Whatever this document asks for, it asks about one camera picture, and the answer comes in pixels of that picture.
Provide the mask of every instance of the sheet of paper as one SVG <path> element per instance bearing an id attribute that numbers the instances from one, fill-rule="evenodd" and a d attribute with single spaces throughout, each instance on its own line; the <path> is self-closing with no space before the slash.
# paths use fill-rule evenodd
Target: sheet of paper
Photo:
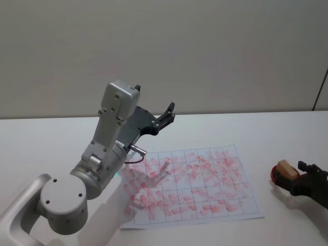
<path id="1" fill-rule="evenodd" d="M 135 154 L 129 161 L 138 161 Z M 147 153 L 124 164 L 121 228 L 263 217 L 235 145 Z"/>

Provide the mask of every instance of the white table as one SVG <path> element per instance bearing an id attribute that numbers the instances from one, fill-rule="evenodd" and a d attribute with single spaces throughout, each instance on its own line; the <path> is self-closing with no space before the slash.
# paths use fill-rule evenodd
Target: white table
<path id="1" fill-rule="evenodd" d="M 97 118 L 0 120 L 0 212 L 36 176 L 69 173 L 92 138 Z M 272 194 L 271 168 L 281 159 L 316 163 L 328 170 L 328 112 L 178 115 L 156 137 L 138 145 L 148 151 L 218 147 L 235 143 L 264 219 L 160 230 L 120 231 L 120 177 L 88 202 L 89 220 L 70 236 L 51 231 L 40 218 L 31 234 L 47 246 L 106 245 L 326 245 L 327 210 L 306 197 L 288 198 L 289 209 Z"/>

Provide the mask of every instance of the sponge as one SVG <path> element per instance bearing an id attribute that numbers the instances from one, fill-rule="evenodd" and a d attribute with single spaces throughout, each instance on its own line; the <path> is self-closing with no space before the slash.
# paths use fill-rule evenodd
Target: sponge
<path id="1" fill-rule="evenodd" d="M 296 179 L 299 174 L 286 160 L 281 160 L 278 162 L 276 170 L 282 176 L 291 180 Z"/>

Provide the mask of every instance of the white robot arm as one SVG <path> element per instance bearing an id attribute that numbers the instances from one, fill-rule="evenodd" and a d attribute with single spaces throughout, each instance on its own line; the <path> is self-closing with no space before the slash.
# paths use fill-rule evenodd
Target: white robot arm
<path id="1" fill-rule="evenodd" d="M 174 121 L 173 102 L 161 117 L 155 118 L 137 106 L 139 96 L 140 86 L 130 87 L 120 80 L 106 87 L 95 134 L 81 161 L 68 175 L 39 176 L 19 194 L 0 215 L 1 245 L 43 246 L 29 235 L 40 215 L 62 235 L 73 234 L 85 225 L 87 200 L 102 193 L 130 150 L 142 158 L 146 154 L 135 146 L 137 140 L 145 134 L 157 135 Z"/>

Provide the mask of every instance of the wall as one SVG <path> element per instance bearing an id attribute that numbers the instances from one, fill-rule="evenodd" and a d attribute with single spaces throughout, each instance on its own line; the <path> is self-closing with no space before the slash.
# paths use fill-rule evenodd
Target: wall
<path id="1" fill-rule="evenodd" d="M 107 83 L 153 113 L 310 110 L 326 0 L 0 3 L 0 117 L 95 115 Z"/>

